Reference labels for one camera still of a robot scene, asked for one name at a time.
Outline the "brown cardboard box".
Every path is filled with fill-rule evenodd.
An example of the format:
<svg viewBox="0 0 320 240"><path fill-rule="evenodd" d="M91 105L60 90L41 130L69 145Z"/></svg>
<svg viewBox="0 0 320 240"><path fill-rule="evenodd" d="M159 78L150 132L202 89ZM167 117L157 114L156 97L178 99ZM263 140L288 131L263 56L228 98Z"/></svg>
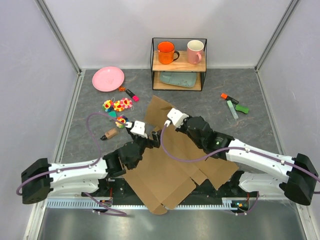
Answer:
<svg viewBox="0 0 320 240"><path fill-rule="evenodd" d="M173 125L165 129L164 147L145 149L137 167L123 176L139 199L155 215L180 204L195 188L209 180L214 189L225 184L238 170L231 161L207 158L187 135Z"/></svg>

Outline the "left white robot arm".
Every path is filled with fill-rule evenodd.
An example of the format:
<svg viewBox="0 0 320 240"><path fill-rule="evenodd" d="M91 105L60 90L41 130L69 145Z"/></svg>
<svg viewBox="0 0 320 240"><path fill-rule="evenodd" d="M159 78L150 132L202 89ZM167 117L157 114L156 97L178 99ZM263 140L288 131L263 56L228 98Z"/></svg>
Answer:
<svg viewBox="0 0 320 240"><path fill-rule="evenodd" d="M110 191L110 178L123 176L143 159L145 149L159 148L161 131L151 137L132 135L132 141L100 159L77 163L49 163L40 158L21 173L22 187L18 193L24 205L39 203L48 197L105 197Z"/></svg>

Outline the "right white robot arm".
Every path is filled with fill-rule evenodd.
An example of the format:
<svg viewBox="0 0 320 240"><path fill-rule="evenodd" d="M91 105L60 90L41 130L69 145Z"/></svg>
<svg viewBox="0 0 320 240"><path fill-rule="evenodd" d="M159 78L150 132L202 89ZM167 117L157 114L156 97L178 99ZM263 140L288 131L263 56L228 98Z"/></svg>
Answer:
<svg viewBox="0 0 320 240"><path fill-rule="evenodd" d="M244 142L211 129L201 116L179 114L171 118L177 132L186 134L208 157L241 163L264 174L249 177L243 173L229 184L229 191L235 197L245 192L262 192L272 188L283 193L289 200L304 206L311 204L319 175L310 158L279 155L245 144Z"/></svg>

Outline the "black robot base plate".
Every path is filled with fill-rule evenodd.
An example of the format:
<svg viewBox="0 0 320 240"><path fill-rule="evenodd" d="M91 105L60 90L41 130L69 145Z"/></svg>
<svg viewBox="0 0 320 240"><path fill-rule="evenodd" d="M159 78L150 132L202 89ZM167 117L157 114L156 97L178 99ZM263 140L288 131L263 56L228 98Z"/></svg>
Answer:
<svg viewBox="0 0 320 240"><path fill-rule="evenodd" d="M112 178L110 181L100 179L101 188L91 193L95 198L112 197L114 205L142 205L143 202L136 195L124 178ZM236 185L234 180L223 184L218 190L214 189L209 180L205 180L180 203L181 205L220 204L222 198L247 198L248 194Z"/></svg>

